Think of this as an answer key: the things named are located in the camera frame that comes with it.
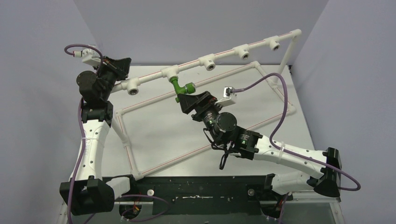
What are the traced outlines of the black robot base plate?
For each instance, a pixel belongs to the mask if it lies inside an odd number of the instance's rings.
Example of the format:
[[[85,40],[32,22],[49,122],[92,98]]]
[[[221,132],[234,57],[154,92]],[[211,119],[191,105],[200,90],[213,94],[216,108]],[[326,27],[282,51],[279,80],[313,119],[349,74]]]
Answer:
[[[145,177],[132,182],[128,195],[117,199],[125,219],[143,215],[245,215],[278,218],[293,196],[272,190],[274,174],[253,176]]]

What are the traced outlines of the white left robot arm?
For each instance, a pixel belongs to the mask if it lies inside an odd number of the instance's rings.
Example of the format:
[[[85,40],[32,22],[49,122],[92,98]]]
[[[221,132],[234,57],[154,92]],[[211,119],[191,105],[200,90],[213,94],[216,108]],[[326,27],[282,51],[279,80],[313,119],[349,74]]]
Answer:
[[[128,57],[105,56],[96,72],[83,71],[77,76],[82,96],[78,111],[82,141],[71,178],[59,189],[68,211],[75,216],[110,212],[119,197],[133,200],[138,196],[132,175],[107,182],[102,177],[103,151],[113,119],[113,104],[108,98],[115,83],[128,77],[130,64]]]

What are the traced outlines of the green plastic water faucet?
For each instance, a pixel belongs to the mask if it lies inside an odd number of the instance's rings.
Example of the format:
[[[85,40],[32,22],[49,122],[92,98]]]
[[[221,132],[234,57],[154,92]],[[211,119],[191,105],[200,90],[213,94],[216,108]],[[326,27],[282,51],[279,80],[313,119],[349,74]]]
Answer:
[[[173,85],[176,95],[193,94],[196,92],[196,86],[194,83],[187,83],[184,86],[180,86],[178,83],[178,77],[172,77],[169,82]]]

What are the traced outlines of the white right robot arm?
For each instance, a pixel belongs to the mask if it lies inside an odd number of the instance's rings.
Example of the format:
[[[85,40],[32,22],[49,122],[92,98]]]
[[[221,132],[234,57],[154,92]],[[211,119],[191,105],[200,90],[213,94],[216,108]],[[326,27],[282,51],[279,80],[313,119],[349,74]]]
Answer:
[[[329,147],[324,151],[309,150],[275,141],[273,135],[264,136],[237,125],[236,117],[221,112],[221,103],[208,91],[198,95],[179,93],[177,102],[181,111],[196,122],[203,122],[204,133],[213,150],[224,152],[219,168],[224,169],[232,155],[256,161],[269,161],[297,170],[291,177],[275,175],[273,181],[263,185],[268,199],[275,199],[291,191],[314,190],[327,197],[339,197],[341,161],[339,151]]]

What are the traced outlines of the white PVC pipe frame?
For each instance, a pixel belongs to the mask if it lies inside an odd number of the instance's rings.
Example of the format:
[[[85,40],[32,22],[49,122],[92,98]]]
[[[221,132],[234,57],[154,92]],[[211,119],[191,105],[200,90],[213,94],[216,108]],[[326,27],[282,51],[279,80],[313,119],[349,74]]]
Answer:
[[[165,67],[165,68],[161,69],[160,71],[157,71],[157,72],[154,72],[154,73],[151,73],[148,75],[144,75],[141,77],[129,78],[124,81],[120,81],[118,84],[116,84],[112,92],[126,90],[129,95],[136,95],[139,91],[138,87],[141,84],[148,83],[150,81],[153,81],[153,80],[156,80],[159,78],[166,78],[169,81],[172,77],[178,77],[179,72],[189,70],[189,69],[192,69],[192,68],[195,68],[198,66],[203,66],[203,67],[205,67],[205,69],[207,71],[212,71],[216,67],[216,64],[215,64],[216,60],[219,60],[219,59],[225,58],[225,57],[229,57],[229,56],[234,56],[234,55],[237,55],[242,60],[246,60],[249,57],[249,51],[252,49],[263,47],[263,46],[269,46],[272,51],[276,51],[280,46],[280,44],[279,44],[280,41],[289,39],[290,40],[289,46],[288,46],[288,48],[283,56],[283,59],[277,69],[278,72],[283,72],[284,68],[287,65],[287,62],[289,61],[289,58],[291,57],[291,53],[292,53],[299,37],[301,36],[301,34],[302,34],[302,31],[300,29],[295,29],[295,30],[292,30],[286,34],[275,35],[275,36],[268,37],[261,41],[257,41],[257,42],[250,43],[250,44],[243,44],[240,46],[236,46],[230,50],[226,50],[226,51],[219,52],[216,54],[208,54],[206,56],[199,57],[198,59],[196,59],[194,61],[183,63],[180,65],[172,65],[169,67]],[[220,75],[199,81],[199,82],[195,83],[195,86],[197,88],[197,87],[203,86],[205,84],[220,80],[222,78],[225,78],[230,75],[234,75],[239,72],[242,72],[242,71],[245,71],[248,69],[252,69],[252,68],[256,69],[258,72],[260,72],[260,74],[264,74],[264,70],[263,70],[261,64],[258,63],[257,61],[253,61],[249,64],[238,67],[234,70],[230,70],[230,71],[222,73]],[[129,107],[126,107],[123,109],[119,109],[116,111],[116,116],[115,116],[116,125],[114,127],[114,130],[123,143],[123,146],[126,150],[128,160],[130,163],[131,174],[135,177],[136,180],[140,180],[146,176],[155,174],[157,172],[161,172],[165,169],[168,169],[174,165],[177,165],[187,159],[190,159],[190,158],[210,149],[210,146],[205,146],[205,147],[196,149],[194,151],[191,151],[189,153],[183,154],[183,155],[181,155],[177,158],[174,158],[170,161],[167,161],[165,163],[159,164],[152,169],[146,170],[144,172],[139,171],[139,169],[136,165],[136,160],[135,160],[134,154],[133,154],[132,143],[131,143],[130,137],[127,135],[127,132],[125,130],[125,125],[124,125],[122,117],[125,113],[131,112],[133,110],[137,110],[137,109],[142,108],[147,105],[151,105],[153,103],[170,98],[172,96],[176,96],[175,91],[165,93],[163,95],[148,99],[146,101],[142,101],[135,105],[132,105],[132,106],[129,106]]]

